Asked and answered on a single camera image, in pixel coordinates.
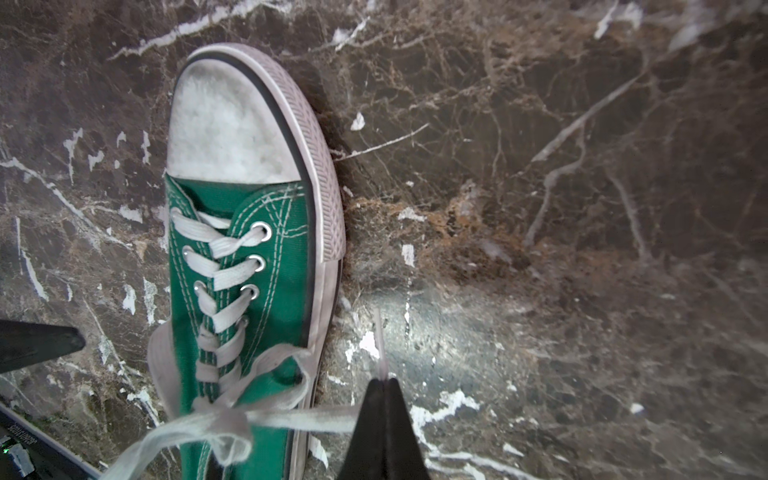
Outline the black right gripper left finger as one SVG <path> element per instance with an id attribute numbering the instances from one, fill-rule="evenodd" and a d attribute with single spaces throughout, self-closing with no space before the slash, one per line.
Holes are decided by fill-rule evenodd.
<path id="1" fill-rule="evenodd" d="M 385 452 L 384 382 L 371 380 L 338 480 L 381 480 Z"/>

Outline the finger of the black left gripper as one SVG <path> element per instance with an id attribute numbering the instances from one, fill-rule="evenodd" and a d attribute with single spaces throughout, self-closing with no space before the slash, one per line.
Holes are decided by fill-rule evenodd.
<path id="1" fill-rule="evenodd" d="M 86 345 L 74 327 L 12 320 L 0 324 L 2 374 L 78 352 Z"/>

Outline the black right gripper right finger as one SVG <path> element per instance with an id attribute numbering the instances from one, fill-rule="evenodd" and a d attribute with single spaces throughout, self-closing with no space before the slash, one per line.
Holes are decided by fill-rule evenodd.
<path id="1" fill-rule="evenodd" d="M 383 478 L 430 480 L 397 379 L 384 383 Z"/>

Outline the white shoelace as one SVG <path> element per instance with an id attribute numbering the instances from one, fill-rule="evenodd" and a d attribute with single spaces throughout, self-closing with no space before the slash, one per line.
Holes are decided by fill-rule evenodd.
<path id="1" fill-rule="evenodd" d="M 222 219 L 175 205 L 169 210 L 171 293 L 181 311 L 157 328 L 147 361 L 168 420 L 130 446 L 110 479 L 137 479 L 163 450 L 177 447 L 192 477 L 215 468 L 254 477 L 263 446 L 289 432 L 350 433 L 359 407 L 309 406 L 317 344 L 298 342 L 309 301 L 309 226 L 290 198 L 255 203 Z"/>

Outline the green canvas sneaker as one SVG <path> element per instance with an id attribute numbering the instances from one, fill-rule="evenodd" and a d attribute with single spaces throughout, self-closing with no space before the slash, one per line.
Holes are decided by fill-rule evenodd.
<path id="1" fill-rule="evenodd" d="M 289 73 L 242 44 L 193 52 L 164 180 L 171 314 L 147 362 L 168 417 L 310 409 L 345 227 L 329 148 Z"/>

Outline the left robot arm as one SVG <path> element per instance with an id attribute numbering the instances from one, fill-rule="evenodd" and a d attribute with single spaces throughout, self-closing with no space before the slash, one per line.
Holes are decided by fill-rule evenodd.
<path id="1" fill-rule="evenodd" d="M 82 350 L 78 329 L 1 321 L 3 374 Z M 1 407 L 3 479 L 98 479 L 101 473 L 6 406 Z"/>

